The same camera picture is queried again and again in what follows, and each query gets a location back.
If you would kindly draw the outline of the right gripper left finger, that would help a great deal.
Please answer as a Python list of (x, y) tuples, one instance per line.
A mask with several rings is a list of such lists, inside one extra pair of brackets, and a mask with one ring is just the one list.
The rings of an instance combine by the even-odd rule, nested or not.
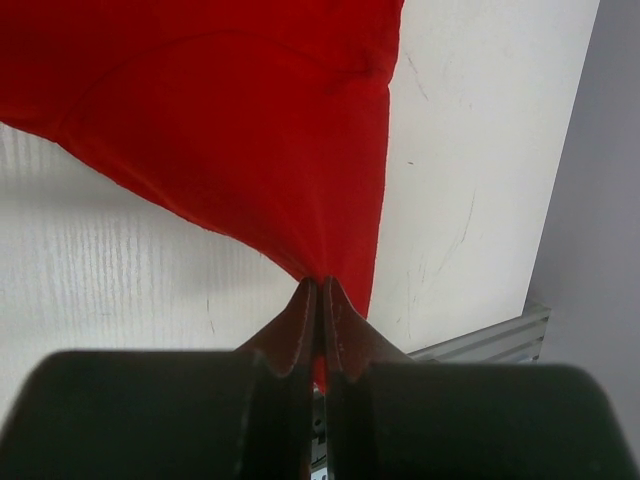
[(44, 358), (1, 431), (5, 479), (306, 479), (317, 286), (234, 351)]

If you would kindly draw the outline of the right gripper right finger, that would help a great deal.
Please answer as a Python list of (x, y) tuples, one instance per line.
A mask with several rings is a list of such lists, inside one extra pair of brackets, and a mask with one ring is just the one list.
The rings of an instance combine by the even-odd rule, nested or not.
[(600, 386), (563, 365), (418, 363), (323, 286), (333, 479), (627, 479)]

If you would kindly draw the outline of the red t shirt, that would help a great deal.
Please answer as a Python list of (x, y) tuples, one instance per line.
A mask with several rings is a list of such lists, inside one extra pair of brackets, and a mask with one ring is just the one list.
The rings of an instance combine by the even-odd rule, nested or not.
[(399, 1), (5, 1), (1, 119), (371, 302)]

